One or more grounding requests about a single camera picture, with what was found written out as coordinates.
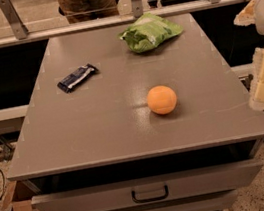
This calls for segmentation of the person in brown trousers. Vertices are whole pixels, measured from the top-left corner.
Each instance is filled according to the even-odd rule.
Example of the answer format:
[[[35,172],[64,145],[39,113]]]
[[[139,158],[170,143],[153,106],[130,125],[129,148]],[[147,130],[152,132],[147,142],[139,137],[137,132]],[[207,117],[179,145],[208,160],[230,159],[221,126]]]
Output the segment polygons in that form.
[[[119,0],[58,0],[60,11],[70,24],[118,16]]]

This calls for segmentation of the green rice chip bag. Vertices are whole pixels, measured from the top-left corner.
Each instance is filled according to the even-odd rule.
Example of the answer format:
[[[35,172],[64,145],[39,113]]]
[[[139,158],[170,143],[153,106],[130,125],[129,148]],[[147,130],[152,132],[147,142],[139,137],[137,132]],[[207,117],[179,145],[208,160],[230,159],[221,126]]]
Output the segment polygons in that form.
[[[183,27],[154,14],[143,14],[119,34],[130,50],[145,53],[183,32]]]

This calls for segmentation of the grey drawer cabinet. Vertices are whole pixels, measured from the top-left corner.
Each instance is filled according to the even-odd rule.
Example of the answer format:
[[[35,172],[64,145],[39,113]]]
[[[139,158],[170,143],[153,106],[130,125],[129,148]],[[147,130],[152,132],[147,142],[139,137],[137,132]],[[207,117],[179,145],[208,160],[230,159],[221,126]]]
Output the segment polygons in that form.
[[[176,22],[183,33],[145,55],[129,51],[115,26],[52,38],[8,177],[36,196],[256,160],[264,114],[250,109],[249,93],[193,17]],[[98,73],[71,93],[58,88],[88,63]],[[177,95],[167,115],[147,106],[159,85]],[[239,188],[112,211],[223,211]]]

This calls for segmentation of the metal railing frame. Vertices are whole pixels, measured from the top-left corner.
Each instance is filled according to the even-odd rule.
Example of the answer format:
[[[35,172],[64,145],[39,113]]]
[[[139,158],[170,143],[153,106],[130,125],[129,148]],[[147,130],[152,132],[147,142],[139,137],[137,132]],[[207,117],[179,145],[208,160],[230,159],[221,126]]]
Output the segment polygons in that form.
[[[144,13],[170,16],[249,0],[192,0],[149,8],[146,0],[120,0],[101,15],[89,21],[68,22],[59,14],[58,0],[0,0],[0,47],[29,43],[57,35],[119,25],[139,18]]]

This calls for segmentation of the dark blue snack bar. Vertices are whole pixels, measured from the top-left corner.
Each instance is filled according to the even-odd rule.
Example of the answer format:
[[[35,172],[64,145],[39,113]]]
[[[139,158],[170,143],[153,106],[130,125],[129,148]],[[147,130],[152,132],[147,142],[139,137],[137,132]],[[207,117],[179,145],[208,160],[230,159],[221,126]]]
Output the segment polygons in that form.
[[[71,93],[80,83],[84,82],[84,80],[88,79],[90,75],[95,73],[98,73],[97,67],[88,63],[67,75],[57,84],[57,86],[63,92],[67,94]]]

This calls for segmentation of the open top drawer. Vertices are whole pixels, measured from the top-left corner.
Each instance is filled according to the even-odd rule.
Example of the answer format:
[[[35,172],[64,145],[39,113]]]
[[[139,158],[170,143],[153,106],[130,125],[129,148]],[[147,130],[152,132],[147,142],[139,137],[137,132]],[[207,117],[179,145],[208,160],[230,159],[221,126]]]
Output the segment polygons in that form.
[[[223,163],[65,192],[36,195],[39,211],[112,211],[248,186],[262,163],[255,159]],[[168,186],[169,196],[158,202],[134,203],[132,191],[145,192]]]

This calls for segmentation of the orange fruit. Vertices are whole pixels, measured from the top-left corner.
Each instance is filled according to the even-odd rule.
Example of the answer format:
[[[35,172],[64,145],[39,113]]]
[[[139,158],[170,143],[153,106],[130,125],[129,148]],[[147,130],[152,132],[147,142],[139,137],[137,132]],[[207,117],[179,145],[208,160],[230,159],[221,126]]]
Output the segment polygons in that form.
[[[167,115],[176,107],[177,95],[167,86],[155,86],[147,94],[147,106],[159,115]]]

